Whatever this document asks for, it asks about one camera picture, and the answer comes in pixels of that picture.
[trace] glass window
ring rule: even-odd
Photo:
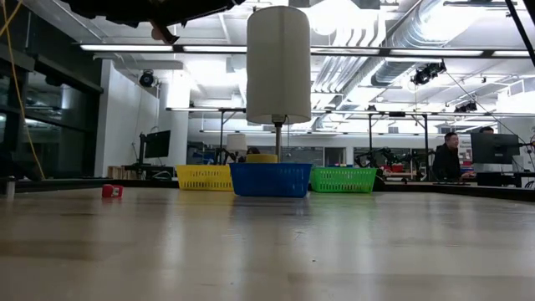
[[[324,165],[323,147],[283,147],[284,163],[312,163],[314,166]]]
[[[94,117],[96,101],[66,84],[40,73],[28,75],[27,112],[38,113],[61,120],[75,127],[96,125]]]
[[[6,115],[0,113],[0,143],[3,142],[3,133],[6,131]]]
[[[33,147],[47,178],[83,176],[84,133],[56,125],[26,119]],[[16,159],[36,170],[27,135],[21,135],[22,145]]]
[[[0,75],[0,105],[8,104],[9,77]]]

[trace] man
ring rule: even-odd
[[[494,134],[494,129],[490,126],[485,126],[479,129],[479,132],[483,134]]]
[[[447,133],[445,143],[439,146],[435,153],[432,171],[438,181],[458,181],[460,177],[467,178],[470,174],[461,174],[459,163],[459,136],[456,133]]]

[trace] white cylinder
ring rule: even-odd
[[[276,6],[247,22],[247,120],[310,121],[310,25],[297,8]]]
[[[227,151],[246,151],[247,141],[245,134],[228,134]]]

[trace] yellow object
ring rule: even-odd
[[[229,166],[177,166],[181,190],[234,191]]]
[[[250,154],[247,163],[278,163],[277,155]]]

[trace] camera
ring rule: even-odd
[[[145,88],[152,88],[158,84],[158,78],[154,76],[154,70],[144,70],[140,76],[140,85]]]

